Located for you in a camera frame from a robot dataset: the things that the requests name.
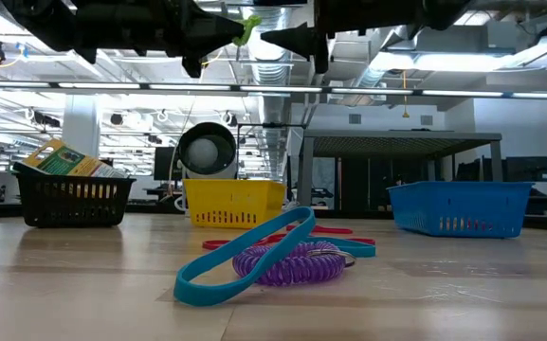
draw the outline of table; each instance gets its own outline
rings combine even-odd
[[[492,179],[502,181],[501,140],[502,135],[495,133],[305,130],[299,158],[299,203],[311,203],[314,157],[425,157],[432,181],[436,159],[490,145]]]

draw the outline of purple coil keychain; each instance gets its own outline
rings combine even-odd
[[[233,268],[240,277],[249,274],[258,260],[272,246],[252,246],[233,257]],[[353,266],[356,258],[338,250],[330,242],[301,242],[283,260],[276,262],[256,283],[287,286],[317,283],[340,276],[345,267]]]

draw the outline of white ball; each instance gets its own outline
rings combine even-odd
[[[214,142],[206,138],[198,138],[189,145],[187,156],[199,168],[211,167],[218,158],[218,148]]]

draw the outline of blue basket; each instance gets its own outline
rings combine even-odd
[[[389,188],[395,223],[430,236],[513,238],[532,183],[418,182]]]

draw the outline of yellow basket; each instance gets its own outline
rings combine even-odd
[[[285,186],[273,181],[185,180],[191,223],[252,228],[282,213]]]

